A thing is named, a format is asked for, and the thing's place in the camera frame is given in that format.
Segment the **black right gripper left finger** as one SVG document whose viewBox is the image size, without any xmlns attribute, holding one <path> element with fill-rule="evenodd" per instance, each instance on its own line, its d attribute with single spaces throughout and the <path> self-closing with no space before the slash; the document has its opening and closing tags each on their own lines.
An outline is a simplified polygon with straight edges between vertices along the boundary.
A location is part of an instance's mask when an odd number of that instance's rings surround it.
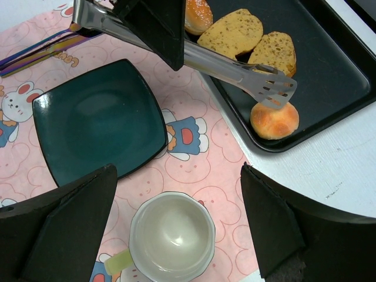
<svg viewBox="0 0 376 282">
<path fill-rule="evenodd" d="M 1 281 L 89 281 L 117 182 L 108 164 L 1 208 Z"/>
</svg>

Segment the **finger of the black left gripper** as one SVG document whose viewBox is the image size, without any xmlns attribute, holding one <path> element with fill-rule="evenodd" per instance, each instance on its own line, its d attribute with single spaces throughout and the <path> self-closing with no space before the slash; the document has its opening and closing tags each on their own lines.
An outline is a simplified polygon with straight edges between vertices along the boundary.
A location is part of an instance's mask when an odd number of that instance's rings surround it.
<svg viewBox="0 0 376 282">
<path fill-rule="evenodd" d="M 173 70 L 184 63 L 184 0 L 117 0 L 112 12 Z"/>
</svg>

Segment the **stainless steel tongs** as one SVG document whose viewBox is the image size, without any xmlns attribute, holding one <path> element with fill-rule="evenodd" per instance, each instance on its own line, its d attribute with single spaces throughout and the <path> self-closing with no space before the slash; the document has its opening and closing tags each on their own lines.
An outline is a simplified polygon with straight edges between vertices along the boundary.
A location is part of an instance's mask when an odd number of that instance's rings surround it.
<svg viewBox="0 0 376 282">
<path fill-rule="evenodd" d="M 116 15 L 112 9 L 95 1 L 74 1 L 73 21 L 152 51 Z M 200 72 L 232 84 L 264 106 L 280 109 L 293 96 L 297 82 L 282 71 L 265 65 L 248 65 L 234 61 L 184 38 L 184 63 Z"/>
</svg>

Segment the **small round bread roll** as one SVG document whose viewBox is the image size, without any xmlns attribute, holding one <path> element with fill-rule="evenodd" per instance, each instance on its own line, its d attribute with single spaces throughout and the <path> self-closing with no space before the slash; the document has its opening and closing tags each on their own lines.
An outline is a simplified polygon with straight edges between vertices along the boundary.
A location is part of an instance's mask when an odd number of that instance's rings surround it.
<svg viewBox="0 0 376 282">
<path fill-rule="evenodd" d="M 292 135 L 298 129 L 299 121 L 298 111 L 290 102 L 281 109 L 257 103 L 250 112 L 252 128 L 267 140 L 279 140 Z"/>
</svg>

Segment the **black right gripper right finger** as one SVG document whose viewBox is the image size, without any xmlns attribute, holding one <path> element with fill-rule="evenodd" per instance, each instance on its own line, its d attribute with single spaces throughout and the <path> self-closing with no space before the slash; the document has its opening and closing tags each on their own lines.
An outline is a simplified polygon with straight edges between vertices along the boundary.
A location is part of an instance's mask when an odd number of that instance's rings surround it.
<svg viewBox="0 0 376 282">
<path fill-rule="evenodd" d="M 319 203 L 247 164 L 241 192 L 265 281 L 375 280 L 375 218 Z"/>
</svg>

